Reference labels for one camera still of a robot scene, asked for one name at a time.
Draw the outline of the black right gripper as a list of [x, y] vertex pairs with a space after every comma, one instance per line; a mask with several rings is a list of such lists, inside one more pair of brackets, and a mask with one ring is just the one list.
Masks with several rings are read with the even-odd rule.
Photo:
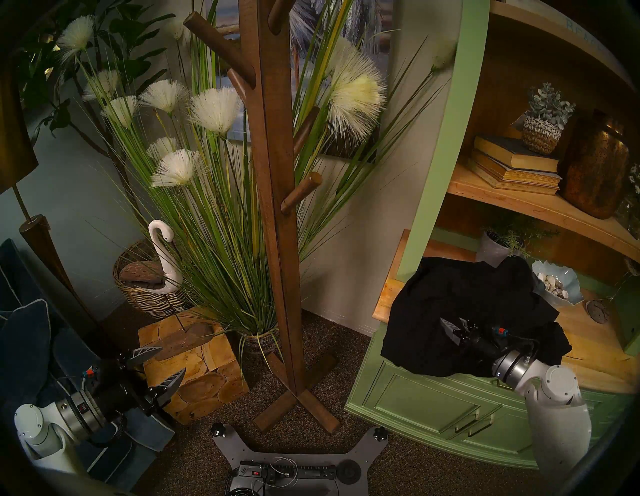
[[478, 326], [470, 324], [466, 319], [458, 318], [460, 328], [440, 318], [440, 325], [447, 337], [464, 351], [473, 351], [482, 359], [495, 361], [505, 355], [503, 349], [492, 340], [484, 337]]

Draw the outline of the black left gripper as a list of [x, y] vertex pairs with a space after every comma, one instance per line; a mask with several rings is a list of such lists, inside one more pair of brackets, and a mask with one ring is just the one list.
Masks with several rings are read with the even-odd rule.
[[139, 408], [144, 414], [153, 414], [171, 401], [186, 374], [181, 369], [159, 385], [145, 387], [139, 379], [136, 367], [150, 360], [163, 350], [162, 346], [145, 345], [133, 349], [126, 359], [100, 361], [100, 411], [102, 414], [124, 414]]

